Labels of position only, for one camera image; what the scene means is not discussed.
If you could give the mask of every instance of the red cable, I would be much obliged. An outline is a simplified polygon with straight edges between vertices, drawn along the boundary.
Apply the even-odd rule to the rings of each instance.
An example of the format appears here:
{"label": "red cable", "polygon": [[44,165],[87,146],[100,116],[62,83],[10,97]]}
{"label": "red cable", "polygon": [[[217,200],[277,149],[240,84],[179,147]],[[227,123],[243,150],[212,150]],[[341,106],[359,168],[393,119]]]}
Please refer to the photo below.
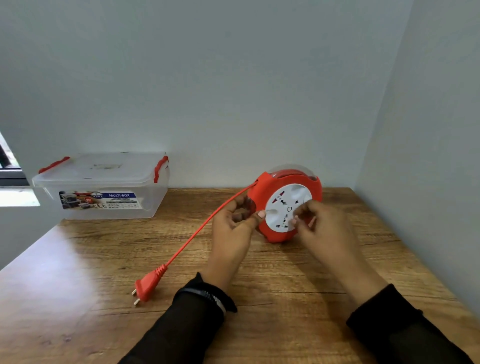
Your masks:
{"label": "red cable", "polygon": [[240,196],[242,193],[244,193],[246,190],[249,188],[252,188],[257,184],[257,181],[252,183],[250,186],[245,187],[243,190],[240,192],[234,194],[231,198],[229,198],[227,201],[222,203],[222,205],[216,209],[205,222],[197,229],[196,232],[193,233],[193,235],[185,242],[184,245],[181,246],[181,248],[170,258],[168,262],[165,264],[162,264],[159,266],[157,269],[151,271],[148,273],[145,277],[142,279],[138,279],[135,282],[135,290],[132,292],[132,295],[137,295],[138,300],[135,301],[135,305],[137,305],[140,301],[146,302],[150,299],[150,295],[152,294],[152,291],[155,289],[157,286],[158,282],[160,282],[160,279],[164,275],[164,273],[167,271],[168,266],[170,265],[171,262],[182,252],[183,249],[194,239],[194,237],[205,227],[206,224],[217,214],[218,211],[223,209],[227,204],[229,204],[231,201],[233,201],[236,197]]}

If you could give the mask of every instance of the plastic storage box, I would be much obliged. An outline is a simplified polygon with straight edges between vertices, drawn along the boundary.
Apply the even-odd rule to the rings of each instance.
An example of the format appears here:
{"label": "plastic storage box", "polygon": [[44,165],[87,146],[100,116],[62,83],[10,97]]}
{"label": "plastic storage box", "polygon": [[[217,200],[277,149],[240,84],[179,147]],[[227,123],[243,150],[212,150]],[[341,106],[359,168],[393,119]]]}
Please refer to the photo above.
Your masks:
{"label": "plastic storage box", "polygon": [[67,219],[151,218],[168,189],[165,153],[98,153],[65,157],[32,182]]}

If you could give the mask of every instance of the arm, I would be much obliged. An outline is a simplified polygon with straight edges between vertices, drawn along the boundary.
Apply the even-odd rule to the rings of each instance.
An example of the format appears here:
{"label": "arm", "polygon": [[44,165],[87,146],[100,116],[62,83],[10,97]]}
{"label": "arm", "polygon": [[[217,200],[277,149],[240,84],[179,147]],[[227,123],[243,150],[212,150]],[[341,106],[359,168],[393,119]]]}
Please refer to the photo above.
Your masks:
{"label": "arm", "polygon": [[264,211],[235,214],[244,200],[245,195],[239,196],[214,217],[206,267],[175,294],[172,305],[119,364],[203,362],[225,311],[237,311],[225,291],[247,254],[253,230],[265,217]]}
{"label": "arm", "polygon": [[[303,245],[342,284],[357,309],[347,325],[380,364],[467,364],[451,343],[368,264],[346,214],[318,201],[295,211]],[[300,215],[314,215],[307,226]]]}

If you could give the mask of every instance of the white wall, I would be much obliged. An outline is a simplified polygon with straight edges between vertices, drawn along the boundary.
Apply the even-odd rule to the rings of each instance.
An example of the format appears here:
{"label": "white wall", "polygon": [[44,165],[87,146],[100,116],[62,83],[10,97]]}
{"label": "white wall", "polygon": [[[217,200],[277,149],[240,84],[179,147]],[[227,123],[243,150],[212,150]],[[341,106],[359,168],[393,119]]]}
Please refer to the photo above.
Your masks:
{"label": "white wall", "polygon": [[415,1],[356,191],[480,317],[479,19]]}
{"label": "white wall", "polygon": [[[30,178],[76,152],[166,150],[173,186],[286,162],[353,186],[411,4],[3,0],[0,130]],[[0,210],[0,255],[59,220],[39,199]]]}

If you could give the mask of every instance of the red plug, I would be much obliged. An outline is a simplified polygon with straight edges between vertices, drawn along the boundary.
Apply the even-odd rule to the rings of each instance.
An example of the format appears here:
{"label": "red plug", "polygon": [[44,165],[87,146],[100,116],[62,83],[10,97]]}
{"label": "red plug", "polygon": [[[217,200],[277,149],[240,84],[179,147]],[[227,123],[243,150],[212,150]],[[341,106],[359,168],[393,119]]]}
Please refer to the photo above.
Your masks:
{"label": "red plug", "polygon": [[155,270],[152,270],[142,279],[138,279],[135,282],[135,289],[132,292],[132,296],[137,296],[138,300],[135,301],[134,305],[136,306],[140,301],[146,302],[150,299],[150,296],[157,286],[160,279],[163,277],[167,271],[167,266],[162,264]]}

